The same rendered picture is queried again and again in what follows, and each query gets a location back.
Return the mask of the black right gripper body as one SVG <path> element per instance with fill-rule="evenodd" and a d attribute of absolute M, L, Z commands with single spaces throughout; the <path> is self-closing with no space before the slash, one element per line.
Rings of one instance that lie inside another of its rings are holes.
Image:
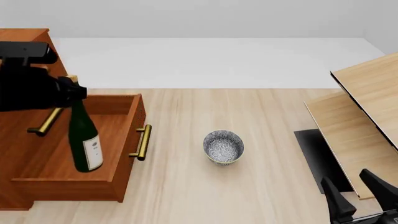
<path fill-rule="evenodd" d="M 372 216 L 356 218 L 350 222 L 333 221 L 330 224 L 398 224 L 398 210 L 389 210 Z"/>

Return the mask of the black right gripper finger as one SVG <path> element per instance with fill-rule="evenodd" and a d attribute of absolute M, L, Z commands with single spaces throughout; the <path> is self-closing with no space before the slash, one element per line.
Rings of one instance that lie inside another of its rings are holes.
<path fill-rule="evenodd" d="M 360 179 L 374 195 L 383 211 L 398 210 L 398 188 L 380 179 L 377 175 L 363 169 Z"/>
<path fill-rule="evenodd" d="M 328 177 L 323 177 L 321 186 L 328 204 L 330 220 L 353 220 L 356 208 L 340 194 L 333 182 Z"/>

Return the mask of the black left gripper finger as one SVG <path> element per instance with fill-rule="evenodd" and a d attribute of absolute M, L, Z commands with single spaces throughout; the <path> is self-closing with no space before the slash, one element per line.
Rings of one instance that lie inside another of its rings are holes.
<path fill-rule="evenodd" d="M 63 89 L 71 89 L 73 87 L 73 80 L 69 76 L 59 76 L 58 83 Z"/>
<path fill-rule="evenodd" d="M 87 88 L 80 85 L 70 85 L 67 87 L 68 100 L 84 100 L 87 98 Z"/>

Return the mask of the dark green wine bottle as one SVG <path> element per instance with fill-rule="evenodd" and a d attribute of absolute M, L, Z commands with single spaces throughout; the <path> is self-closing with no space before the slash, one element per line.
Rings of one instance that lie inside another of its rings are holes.
<path fill-rule="evenodd" d="M 77 171 L 89 173 L 102 166 L 104 159 L 100 137 L 83 100 L 72 103 L 68 139 Z"/>

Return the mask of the open wooden drawer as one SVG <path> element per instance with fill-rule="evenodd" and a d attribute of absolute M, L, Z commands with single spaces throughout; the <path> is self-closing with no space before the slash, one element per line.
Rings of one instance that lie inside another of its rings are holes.
<path fill-rule="evenodd" d="M 91 95 L 85 108 L 94 122 L 104 162 L 93 172 L 75 169 L 68 144 L 70 110 L 44 137 L 25 134 L 27 157 L 15 167 L 11 184 L 34 201 L 124 200 L 146 112 L 141 95 Z"/>

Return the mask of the wooden cabinet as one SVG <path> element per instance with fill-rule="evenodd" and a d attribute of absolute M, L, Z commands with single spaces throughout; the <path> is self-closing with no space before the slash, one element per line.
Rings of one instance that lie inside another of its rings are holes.
<path fill-rule="evenodd" d="M 0 40 L 46 42 L 57 53 L 49 29 L 0 28 Z M 32 66 L 47 68 L 54 78 L 67 75 L 60 58 L 52 65 Z M 51 110 L 0 112 L 0 211 L 29 210 L 33 206 L 34 201 L 16 188 L 11 179 L 19 175 L 36 152 L 40 152 L 35 147 L 43 143 L 45 138 L 27 133 L 27 129 L 40 126 L 50 112 Z"/>

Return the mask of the flat plate on black stalk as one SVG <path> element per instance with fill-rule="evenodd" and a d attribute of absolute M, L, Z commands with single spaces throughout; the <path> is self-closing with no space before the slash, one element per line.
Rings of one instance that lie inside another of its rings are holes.
<path fill-rule="evenodd" d="M 49 65 L 57 61 L 57 57 L 46 42 L 0 41 L 0 60 L 3 65 Z"/>

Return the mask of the pale wooden panel black edge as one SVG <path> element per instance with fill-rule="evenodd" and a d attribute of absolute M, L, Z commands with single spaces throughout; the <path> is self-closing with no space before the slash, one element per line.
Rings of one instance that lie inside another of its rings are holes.
<path fill-rule="evenodd" d="M 398 52 L 330 76 L 398 151 Z"/>

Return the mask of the blue white patterned bowl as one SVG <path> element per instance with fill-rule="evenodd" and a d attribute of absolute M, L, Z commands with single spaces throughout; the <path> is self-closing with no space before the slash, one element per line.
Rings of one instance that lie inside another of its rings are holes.
<path fill-rule="evenodd" d="M 244 154 L 243 140 L 228 130 L 215 130 L 203 140 L 203 150 L 207 158 L 219 166 L 234 164 Z"/>

